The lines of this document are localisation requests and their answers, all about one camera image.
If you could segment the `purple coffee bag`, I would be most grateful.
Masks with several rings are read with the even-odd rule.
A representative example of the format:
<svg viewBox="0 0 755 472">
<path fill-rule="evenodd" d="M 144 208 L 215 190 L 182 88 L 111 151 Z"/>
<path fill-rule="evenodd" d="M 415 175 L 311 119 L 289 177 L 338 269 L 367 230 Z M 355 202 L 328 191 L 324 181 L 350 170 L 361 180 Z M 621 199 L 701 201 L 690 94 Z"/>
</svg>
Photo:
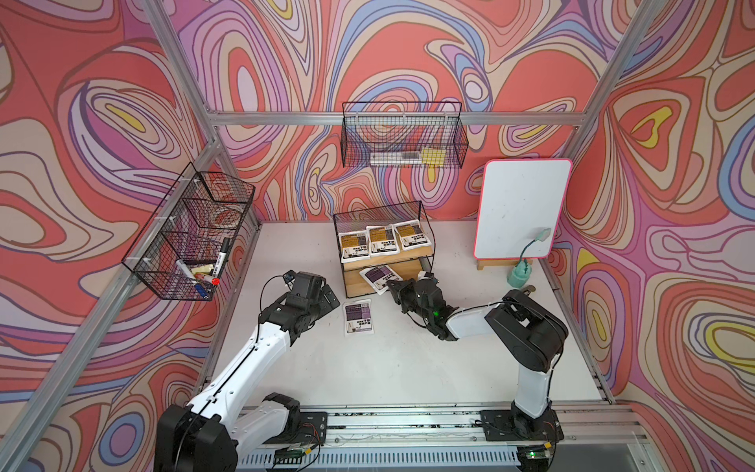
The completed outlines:
<svg viewBox="0 0 755 472">
<path fill-rule="evenodd" d="M 344 306 L 345 328 L 347 336 L 353 334 L 372 334 L 374 332 L 372 301 L 361 299 Z"/>
<path fill-rule="evenodd" d="M 403 278 L 388 265 L 365 267 L 360 271 L 360 275 L 377 295 L 383 295 L 389 290 L 389 281 L 403 281 Z"/>
</svg>

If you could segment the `yellow coffee bag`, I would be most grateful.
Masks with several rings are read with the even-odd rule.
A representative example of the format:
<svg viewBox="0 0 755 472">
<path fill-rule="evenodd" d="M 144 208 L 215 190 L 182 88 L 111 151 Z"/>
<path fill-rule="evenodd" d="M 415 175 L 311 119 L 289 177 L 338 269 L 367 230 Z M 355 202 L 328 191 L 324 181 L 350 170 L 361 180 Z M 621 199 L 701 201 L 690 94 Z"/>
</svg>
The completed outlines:
<svg viewBox="0 0 755 472">
<path fill-rule="evenodd" d="M 369 252 L 371 257 L 393 256 L 400 248 L 393 228 L 389 226 L 368 226 Z"/>
<path fill-rule="evenodd" d="M 338 234 L 340 261 L 348 264 L 371 258 L 367 230 L 341 232 Z"/>
<path fill-rule="evenodd" d="M 402 251 L 411 251 L 432 246 L 431 240 L 424 232 L 418 219 L 393 224 L 392 229 Z"/>
</svg>

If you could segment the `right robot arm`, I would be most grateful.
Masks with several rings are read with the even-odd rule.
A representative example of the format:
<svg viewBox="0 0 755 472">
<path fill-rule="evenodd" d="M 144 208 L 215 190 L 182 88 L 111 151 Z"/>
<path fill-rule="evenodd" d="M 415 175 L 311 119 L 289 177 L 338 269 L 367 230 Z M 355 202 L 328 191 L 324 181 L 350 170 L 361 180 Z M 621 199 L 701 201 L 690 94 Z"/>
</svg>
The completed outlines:
<svg viewBox="0 0 755 472">
<path fill-rule="evenodd" d="M 543 426 L 556 432 L 550 398 L 552 371 L 562 357 L 568 328 L 531 298 L 535 287 L 509 290 L 503 299 L 466 309 L 446 303 L 432 273 L 390 280 L 387 289 L 401 312 L 441 341 L 494 334 L 519 364 L 517 391 L 508 411 L 509 432 L 533 438 Z"/>
</svg>

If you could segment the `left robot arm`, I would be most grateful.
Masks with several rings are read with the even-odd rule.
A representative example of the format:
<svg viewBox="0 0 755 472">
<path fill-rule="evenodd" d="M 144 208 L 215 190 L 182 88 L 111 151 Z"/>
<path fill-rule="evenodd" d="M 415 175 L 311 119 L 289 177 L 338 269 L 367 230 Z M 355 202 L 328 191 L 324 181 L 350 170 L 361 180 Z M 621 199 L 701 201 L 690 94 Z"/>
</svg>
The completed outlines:
<svg viewBox="0 0 755 472">
<path fill-rule="evenodd" d="M 230 363 L 187 405 L 172 405 L 157 423 L 156 471 L 233 471 L 265 442 L 296 442 L 306 435 L 319 450 L 324 432 L 301 412 L 298 400 L 271 393 L 242 412 L 261 379 L 295 341 L 340 305 L 321 275 L 287 271 L 286 291 L 261 308 L 258 325 Z"/>
</svg>

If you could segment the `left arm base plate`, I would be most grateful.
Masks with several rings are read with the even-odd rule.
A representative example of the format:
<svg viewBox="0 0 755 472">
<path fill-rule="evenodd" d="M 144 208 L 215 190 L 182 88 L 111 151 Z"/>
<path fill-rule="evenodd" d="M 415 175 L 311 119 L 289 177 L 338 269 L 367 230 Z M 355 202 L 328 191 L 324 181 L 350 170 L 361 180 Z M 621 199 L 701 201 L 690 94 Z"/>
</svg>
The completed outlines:
<svg viewBox="0 0 755 472">
<path fill-rule="evenodd" d="M 265 441 L 266 446 L 273 444 L 323 444 L 328 433 L 328 413 L 310 411 L 300 413 L 289 420 L 281 434 Z"/>
</svg>

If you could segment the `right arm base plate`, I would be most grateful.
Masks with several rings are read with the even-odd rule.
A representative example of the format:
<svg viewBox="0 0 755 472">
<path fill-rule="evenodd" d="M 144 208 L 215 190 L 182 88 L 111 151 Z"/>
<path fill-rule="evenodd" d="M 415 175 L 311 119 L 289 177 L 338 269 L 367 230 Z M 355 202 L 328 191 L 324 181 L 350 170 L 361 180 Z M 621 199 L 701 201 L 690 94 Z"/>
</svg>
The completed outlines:
<svg viewBox="0 0 755 472">
<path fill-rule="evenodd" d="M 550 442 L 564 439 L 558 415 L 548 406 L 543 414 L 531 418 L 513 406 L 511 409 L 482 410 L 477 425 L 483 429 L 487 442 Z"/>
</svg>

